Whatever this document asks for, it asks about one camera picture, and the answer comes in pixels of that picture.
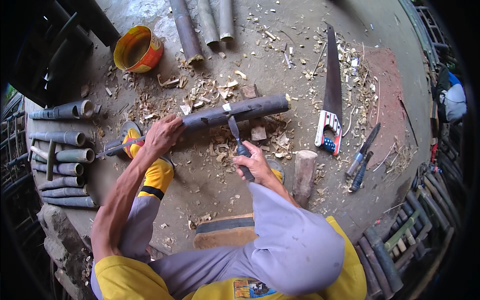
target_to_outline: white tape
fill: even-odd
[[[230,103],[225,103],[222,105],[224,111],[231,111],[232,108],[230,107]]]

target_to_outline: man's left hand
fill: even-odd
[[[165,154],[172,147],[178,136],[186,127],[180,127],[181,117],[168,115],[153,123],[145,138],[143,148],[155,155],[156,158]]]

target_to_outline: printed graphic on shirt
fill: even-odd
[[[235,299],[255,299],[276,293],[274,289],[256,279],[235,280],[233,282]]]

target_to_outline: man's right hand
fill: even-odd
[[[252,157],[240,155],[233,158],[233,162],[237,166],[237,173],[245,180],[240,165],[246,166],[252,175],[255,177],[255,183],[267,186],[272,180],[278,181],[275,174],[270,169],[262,150],[248,141],[242,142],[245,147],[250,151]]]

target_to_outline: hand saw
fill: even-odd
[[[337,155],[342,140],[342,86],[340,84],[340,64],[336,49],[335,31],[327,24],[327,82],[325,84],[324,107],[320,111],[315,146],[324,146],[324,149]],[[335,134],[335,140],[325,136],[325,127],[329,127]]]

